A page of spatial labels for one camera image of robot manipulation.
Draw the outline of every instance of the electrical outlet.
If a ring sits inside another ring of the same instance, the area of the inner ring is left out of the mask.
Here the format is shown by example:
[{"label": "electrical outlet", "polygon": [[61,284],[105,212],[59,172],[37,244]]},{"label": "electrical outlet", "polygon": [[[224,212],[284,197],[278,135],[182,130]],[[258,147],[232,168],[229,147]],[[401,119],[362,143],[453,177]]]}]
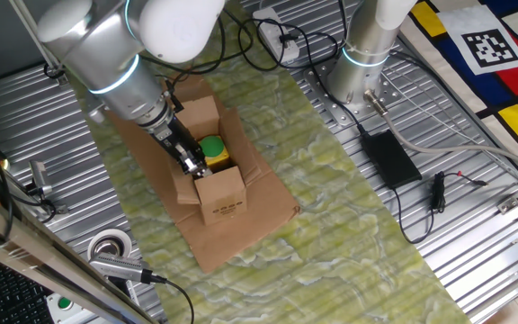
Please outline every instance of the electrical outlet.
[{"label": "electrical outlet", "polygon": [[[279,16],[272,8],[265,8],[263,10],[256,11],[253,13],[253,17],[255,19],[273,19],[277,23],[281,23],[281,19],[279,19]],[[283,34],[286,34],[288,32],[287,29],[283,26],[282,28]],[[281,40],[279,39],[281,37],[281,29],[279,26],[264,22],[259,27],[259,32],[276,59],[281,57],[283,47],[285,48],[285,51],[283,52],[283,59],[281,62],[289,64],[299,57],[299,47],[294,40],[288,40],[285,44],[281,43]]]}]

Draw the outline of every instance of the white cloth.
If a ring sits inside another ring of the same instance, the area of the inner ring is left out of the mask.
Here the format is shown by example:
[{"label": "white cloth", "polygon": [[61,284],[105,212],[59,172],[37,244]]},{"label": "white cloth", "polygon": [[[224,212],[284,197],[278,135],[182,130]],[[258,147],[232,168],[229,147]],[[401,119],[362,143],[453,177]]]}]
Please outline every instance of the white cloth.
[{"label": "white cloth", "polygon": [[486,5],[437,14],[473,73],[518,68],[518,46]]}]

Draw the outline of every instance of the metal grating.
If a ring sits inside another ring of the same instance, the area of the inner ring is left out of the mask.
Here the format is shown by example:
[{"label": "metal grating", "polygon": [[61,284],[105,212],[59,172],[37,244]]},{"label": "metal grating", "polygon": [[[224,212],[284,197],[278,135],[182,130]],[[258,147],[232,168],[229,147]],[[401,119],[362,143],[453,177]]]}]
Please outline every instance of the metal grating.
[{"label": "metal grating", "polygon": [[[64,203],[48,228],[81,257],[102,230],[125,231],[132,257],[141,257],[130,225],[103,166],[74,91],[42,74],[42,67],[0,80],[0,149],[21,183],[31,181],[30,159],[45,163],[54,184],[49,199]],[[164,317],[155,289],[136,283],[139,304],[152,317]]]},{"label": "metal grating", "polygon": [[[258,3],[257,0],[242,1],[249,11],[256,10]],[[345,4],[350,17],[357,1],[346,0]],[[337,39],[343,37],[335,0],[263,0],[263,6],[267,5],[273,5],[284,22],[296,24],[306,32],[327,32]],[[310,44],[314,59],[330,51],[328,40],[314,39]],[[305,41],[299,40],[298,45],[302,57],[296,64],[305,64]],[[491,138],[485,129],[422,71],[390,59],[384,72],[423,110],[456,131],[463,129],[468,137],[489,145]],[[291,74],[383,202],[397,214],[394,195],[362,152],[356,132],[335,122],[314,96],[302,71],[291,71]],[[390,114],[403,135],[416,144],[436,147],[468,141],[408,100],[401,99],[391,106]],[[362,118],[362,122],[371,132],[387,128],[377,116]],[[70,209],[69,215],[57,216],[49,227],[77,253],[84,256],[91,237],[104,229],[117,228],[132,237],[73,91],[48,80],[41,74],[40,67],[0,80],[0,149],[9,156],[11,171],[22,182],[29,180],[29,159],[45,161],[56,184],[50,198],[66,203]],[[497,297],[497,292],[518,278],[518,221],[502,216],[496,209],[499,201],[518,190],[514,185],[518,179],[484,153],[437,156],[408,153],[424,176],[424,181],[400,189],[403,222],[410,237],[420,236],[425,230],[429,182],[436,172],[461,170],[491,183],[488,188],[477,188],[459,178],[449,178],[446,182],[448,207],[444,214],[436,216],[433,235],[417,245],[451,297],[471,320],[480,322],[518,294],[517,286],[511,293]],[[133,247],[132,255],[139,257],[135,241]],[[152,287],[138,284],[136,289],[141,305],[149,314],[163,313]],[[474,311],[479,306],[484,309]]]},{"label": "metal grating", "polygon": [[[249,12],[257,10],[258,3],[256,0],[242,1]],[[345,1],[348,19],[358,3]],[[266,6],[272,6],[284,23],[297,25],[305,32],[327,32],[338,40],[343,37],[343,25],[335,0],[263,0],[263,7]],[[309,43],[314,59],[331,52],[328,40],[313,38]],[[299,39],[298,46],[301,56],[295,64],[308,63],[305,41]],[[337,124],[303,78],[303,71],[290,73],[381,200],[393,215],[397,215],[395,195],[385,187],[362,151],[354,127],[343,128]],[[391,118],[407,139],[425,147],[468,144],[470,139],[457,134],[458,131],[477,143],[493,145],[488,131],[453,102],[424,71],[390,58],[384,74],[422,108],[415,107],[400,94],[397,94],[399,100],[389,107]],[[423,111],[454,130],[449,130]],[[362,116],[361,121],[371,133],[388,128],[377,115]],[[430,182],[435,173],[460,170],[473,178],[490,182],[489,187],[481,188],[458,177],[448,178],[445,182],[447,208],[443,214],[435,215],[432,235],[416,245],[451,297],[473,322],[481,322],[518,295],[518,284],[512,291],[498,294],[518,278],[518,215],[506,217],[496,208],[506,196],[518,191],[518,185],[514,184],[518,178],[505,171],[504,167],[512,168],[507,161],[501,159],[497,163],[493,157],[481,152],[429,155],[408,150],[407,153],[424,178],[399,189],[402,220],[410,238],[422,236],[426,230]]]}]

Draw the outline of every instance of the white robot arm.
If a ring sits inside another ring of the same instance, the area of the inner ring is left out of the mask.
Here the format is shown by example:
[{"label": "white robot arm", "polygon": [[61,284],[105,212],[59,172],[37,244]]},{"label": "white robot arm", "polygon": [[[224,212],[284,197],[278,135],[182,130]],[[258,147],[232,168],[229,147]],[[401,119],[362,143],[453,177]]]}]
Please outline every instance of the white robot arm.
[{"label": "white robot arm", "polygon": [[206,176],[201,147],[175,118],[143,66],[148,50],[169,63],[205,47],[225,0],[61,0],[38,24],[39,39],[110,110],[133,120],[182,166]]}]

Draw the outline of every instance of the cable connector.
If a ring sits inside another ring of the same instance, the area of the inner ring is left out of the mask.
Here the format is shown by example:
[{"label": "cable connector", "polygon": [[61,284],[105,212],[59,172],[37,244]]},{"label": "cable connector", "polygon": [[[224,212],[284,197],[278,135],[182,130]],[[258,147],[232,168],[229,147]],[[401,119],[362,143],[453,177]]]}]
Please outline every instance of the cable connector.
[{"label": "cable connector", "polygon": [[299,36],[293,36],[291,34],[284,34],[279,36],[279,41],[281,41],[281,44],[285,45],[285,49],[288,49],[290,47],[291,41],[296,41],[299,39]]},{"label": "cable connector", "polygon": [[387,107],[385,107],[385,105],[379,100],[379,98],[375,95],[375,93],[372,90],[365,91],[363,98],[373,106],[375,112],[377,112],[379,116],[383,117],[387,113],[389,113]]}]

